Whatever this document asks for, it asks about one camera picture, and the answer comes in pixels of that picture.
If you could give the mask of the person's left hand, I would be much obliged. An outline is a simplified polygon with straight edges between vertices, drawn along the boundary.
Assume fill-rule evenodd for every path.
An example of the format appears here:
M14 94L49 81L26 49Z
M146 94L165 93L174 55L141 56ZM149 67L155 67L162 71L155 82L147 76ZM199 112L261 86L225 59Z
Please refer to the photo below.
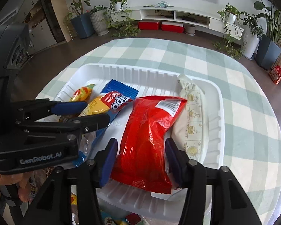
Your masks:
M22 202L28 202L31 193L31 187L29 184L29 178L32 172L13 174L13 175L1 175L0 174L0 186L18 184L18 195Z

